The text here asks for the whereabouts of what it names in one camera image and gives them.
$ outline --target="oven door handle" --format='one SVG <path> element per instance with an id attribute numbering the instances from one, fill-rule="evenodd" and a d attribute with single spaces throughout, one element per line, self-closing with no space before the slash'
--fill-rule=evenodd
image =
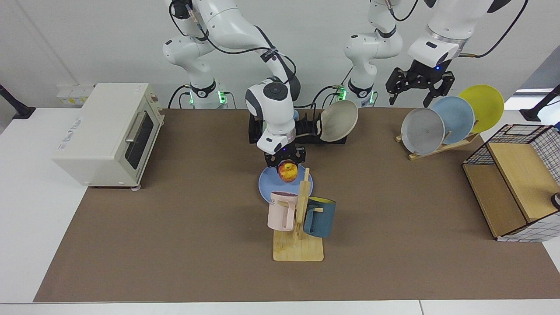
<path id="1" fill-rule="evenodd" d="M 136 115 L 136 119 L 134 120 L 134 123 L 132 124 L 132 128 L 130 128 L 130 131 L 128 132 L 128 135 L 126 137 L 126 139 L 124 140 L 127 143 L 134 143 L 136 142 L 136 140 L 138 139 L 138 136 L 140 135 L 140 129 L 142 127 L 142 124 L 144 122 L 144 120 L 146 119 L 146 112 L 141 112 L 138 113 Z"/>

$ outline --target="apple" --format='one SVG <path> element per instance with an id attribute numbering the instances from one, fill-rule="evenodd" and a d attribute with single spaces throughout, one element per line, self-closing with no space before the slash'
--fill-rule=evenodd
<path id="1" fill-rule="evenodd" d="M 278 166 L 278 176 L 286 183 L 291 183 L 297 178 L 297 165 L 290 161 L 284 161 Z"/>

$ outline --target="table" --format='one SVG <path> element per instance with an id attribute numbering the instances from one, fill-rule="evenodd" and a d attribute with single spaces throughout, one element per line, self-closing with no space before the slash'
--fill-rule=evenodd
<path id="1" fill-rule="evenodd" d="M 77 109 L 38 109 L 27 121 L 14 121 L 0 135 L 0 302 L 30 303 L 68 224 L 85 192 L 49 159 L 57 135 L 64 132 Z M 25 190 L 30 198 L 23 198 Z M 556 265 L 560 265 L 560 241 L 545 244 Z M 214 314 L 276 314 L 279 303 L 132 303 L 132 304 L 0 304 L 1 313 L 138 313 L 155 311 Z M 393 301 L 393 302 L 300 302 L 283 303 L 296 311 L 325 314 L 444 314 L 479 313 L 556 314 L 560 300 L 520 301 Z"/>

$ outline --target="grid pattern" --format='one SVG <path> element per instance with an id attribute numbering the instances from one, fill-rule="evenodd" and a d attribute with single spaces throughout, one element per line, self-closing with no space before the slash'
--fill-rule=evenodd
<path id="1" fill-rule="evenodd" d="M 560 185 L 560 133 L 551 128 L 535 139 L 531 145 Z"/>
<path id="2" fill-rule="evenodd" d="M 464 164 L 495 165 L 496 162 L 494 162 L 487 147 L 489 142 L 528 144 L 533 142 L 544 132 L 550 130 L 551 127 L 552 126 L 507 124 L 475 151 Z"/>
<path id="3" fill-rule="evenodd" d="M 557 236 L 560 236 L 560 212 L 499 237 L 498 240 L 500 242 L 540 243 Z"/>

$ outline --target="wooden mug stand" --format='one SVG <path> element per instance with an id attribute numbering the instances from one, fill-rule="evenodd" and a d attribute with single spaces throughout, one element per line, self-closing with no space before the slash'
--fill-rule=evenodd
<path id="1" fill-rule="evenodd" d="M 323 261 L 323 239 L 304 232 L 305 212 L 309 201 L 311 183 L 309 168 L 305 169 L 304 179 L 296 205 L 296 223 L 292 231 L 274 231 L 273 258 L 275 261 Z"/>
<path id="2" fill-rule="evenodd" d="M 449 131 L 449 132 L 445 135 L 444 141 L 447 139 L 447 137 L 449 137 L 450 134 L 451 134 L 451 131 Z M 442 152 L 445 152 L 445 151 L 447 151 L 447 150 L 451 150 L 451 149 L 455 149 L 455 148 L 457 148 L 457 147 L 462 147 L 462 146 L 471 144 L 471 142 L 473 142 L 473 140 L 474 140 L 477 136 L 479 136 L 479 135 L 480 135 L 479 132 L 471 132 L 466 138 L 464 138 L 463 140 L 461 140 L 461 141 L 459 141 L 459 142 L 452 143 L 452 144 L 450 144 L 450 145 L 441 144 L 440 147 L 437 148 L 436 151 L 434 151 L 434 152 L 432 152 L 432 153 L 430 153 L 430 154 L 426 154 L 426 155 L 418 155 L 416 152 L 413 152 L 413 153 L 411 153 L 411 154 L 408 155 L 408 159 L 409 159 L 410 161 L 413 161 L 413 160 L 417 160 L 417 159 L 420 159 L 420 158 L 425 158 L 426 156 L 430 156 L 430 155 L 442 153 Z M 398 136 L 395 138 L 395 141 L 396 141 L 396 142 L 403 142 L 403 135 L 402 135 L 402 134 L 398 135 Z"/>

